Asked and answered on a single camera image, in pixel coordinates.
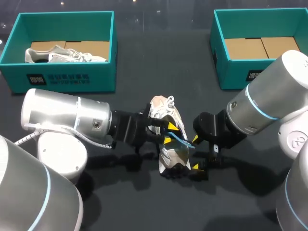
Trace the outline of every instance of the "shoe pair in box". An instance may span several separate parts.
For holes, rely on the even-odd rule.
[[[26,50],[26,63],[106,62],[109,42],[32,42]]]

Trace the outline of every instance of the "robotic arm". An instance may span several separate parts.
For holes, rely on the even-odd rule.
[[[282,150],[295,159],[308,136],[308,57],[287,51],[243,89],[227,108],[201,113],[193,122],[194,143],[210,143],[209,161],[220,162],[221,148],[231,148],[280,120]]]
[[[150,118],[150,104],[143,113],[111,111],[108,103],[52,91],[30,89],[24,99],[21,125],[34,133],[17,141],[19,145],[38,136],[38,159],[76,183],[87,162],[87,150],[76,137],[102,148],[115,148],[116,142],[135,147],[139,154],[145,142],[159,144],[180,139],[182,133],[165,120]],[[160,128],[160,134],[148,127]],[[101,144],[106,135],[112,144]]]
[[[73,133],[96,146],[114,148],[116,141],[139,148],[146,142],[164,143],[169,132],[183,139],[181,132],[165,120],[148,116],[150,104],[143,113],[111,111],[108,103],[52,91],[30,89],[24,99],[21,125],[25,130],[46,129]],[[160,127],[160,135],[149,126]],[[99,144],[106,135],[113,145]]]

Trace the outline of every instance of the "cardboard insert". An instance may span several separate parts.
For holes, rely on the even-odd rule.
[[[293,37],[225,39],[231,59],[276,59],[289,50],[300,51]]]

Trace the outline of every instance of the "shoelace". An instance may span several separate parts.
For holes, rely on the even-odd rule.
[[[68,49],[68,51],[71,51],[73,53],[71,58],[77,60],[76,62],[90,62],[92,60],[92,55],[90,53],[81,53],[74,49]]]
[[[170,95],[165,102],[163,102],[163,106],[158,107],[152,111],[153,117],[156,115],[159,115],[161,113],[167,112],[168,114],[174,114],[175,108],[174,108],[174,97]]]

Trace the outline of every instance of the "box label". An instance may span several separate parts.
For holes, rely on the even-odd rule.
[[[90,78],[88,74],[50,74],[47,75],[50,84],[64,84],[64,85],[76,85],[76,84],[90,84]]]
[[[213,61],[214,61],[214,65],[216,67],[216,64],[217,64],[217,54],[216,54],[216,50],[214,50],[214,53],[213,53]]]
[[[246,81],[251,82],[252,80],[254,80],[262,71],[264,70],[250,70],[248,72]]]
[[[46,81],[42,74],[27,74],[31,85],[46,85]]]

